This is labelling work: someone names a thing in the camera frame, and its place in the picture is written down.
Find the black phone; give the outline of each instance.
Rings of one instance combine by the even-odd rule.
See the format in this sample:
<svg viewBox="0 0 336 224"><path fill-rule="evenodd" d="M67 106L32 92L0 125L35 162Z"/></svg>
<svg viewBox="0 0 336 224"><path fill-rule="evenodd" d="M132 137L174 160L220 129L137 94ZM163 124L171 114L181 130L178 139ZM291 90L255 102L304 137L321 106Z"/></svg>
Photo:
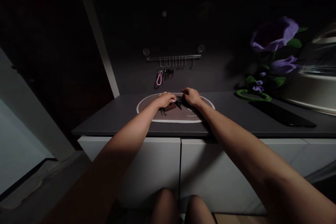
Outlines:
<svg viewBox="0 0 336 224"><path fill-rule="evenodd" d="M307 127L314 128L317 125L303 117L300 117L284 108L281 108L273 103L268 101L250 101L249 102L253 107L264 112L266 115L269 115L273 119L277 120L279 123L291 127Z"/></svg>

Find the white appliance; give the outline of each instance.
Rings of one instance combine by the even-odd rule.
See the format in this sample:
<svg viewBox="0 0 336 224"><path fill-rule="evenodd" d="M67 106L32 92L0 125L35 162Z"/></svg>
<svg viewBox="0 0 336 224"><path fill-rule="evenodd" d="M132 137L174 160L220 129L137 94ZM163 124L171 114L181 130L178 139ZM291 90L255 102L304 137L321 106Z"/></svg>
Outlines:
<svg viewBox="0 0 336 224"><path fill-rule="evenodd" d="M305 59L282 97L294 104L336 116L336 23L308 43L300 59Z"/></svg>

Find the dark gray countertop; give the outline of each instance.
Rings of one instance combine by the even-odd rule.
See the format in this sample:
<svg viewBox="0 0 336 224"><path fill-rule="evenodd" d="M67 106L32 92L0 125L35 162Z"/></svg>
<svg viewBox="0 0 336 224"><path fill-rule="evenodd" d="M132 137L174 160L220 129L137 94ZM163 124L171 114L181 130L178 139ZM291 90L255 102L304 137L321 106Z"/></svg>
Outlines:
<svg viewBox="0 0 336 224"><path fill-rule="evenodd" d="M113 136L136 114L138 103L151 94L120 95L85 122L76 127L74 135ZM336 138L336 117L275 100L271 102L317 124L316 128L288 127L234 96L233 92L200 93L216 110L259 138ZM207 123L178 124L152 122L147 136L207 137Z"/></svg>

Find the leg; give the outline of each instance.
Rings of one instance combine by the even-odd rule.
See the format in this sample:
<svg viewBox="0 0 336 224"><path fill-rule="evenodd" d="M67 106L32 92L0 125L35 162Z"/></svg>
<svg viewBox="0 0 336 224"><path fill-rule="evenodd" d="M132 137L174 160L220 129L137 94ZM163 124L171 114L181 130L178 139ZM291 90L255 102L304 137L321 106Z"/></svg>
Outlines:
<svg viewBox="0 0 336 224"><path fill-rule="evenodd" d="M209 208L199 196L192 196L188 202L185 224L216 224Z"/></svg>
<svg viewBox="0 0 336 224"><path fill-rule="evenodd" d="M169 189L162 189L157 197L151 224L178 224L179 213L174 194Z"/></svg>

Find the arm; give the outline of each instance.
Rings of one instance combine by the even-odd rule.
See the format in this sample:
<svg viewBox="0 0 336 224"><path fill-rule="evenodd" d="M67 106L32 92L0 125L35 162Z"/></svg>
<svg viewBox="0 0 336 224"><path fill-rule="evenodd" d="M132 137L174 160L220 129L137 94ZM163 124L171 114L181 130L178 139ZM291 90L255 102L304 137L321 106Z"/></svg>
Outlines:
<svg viewBox="0 0 336 224"><path fill-rule="evenodd" d="M175 101L175 95L163 93L118 131L42 223L105 223L154 115Z"/></svg>
<svg viewBox="0 0 336 224"><path fill-rule="evenodd" d="M202 101L194 89L182 90L209 123L226 154L249 181L268 213L288 222L336 223L336 205L280 156L247 130Z"/></svg>

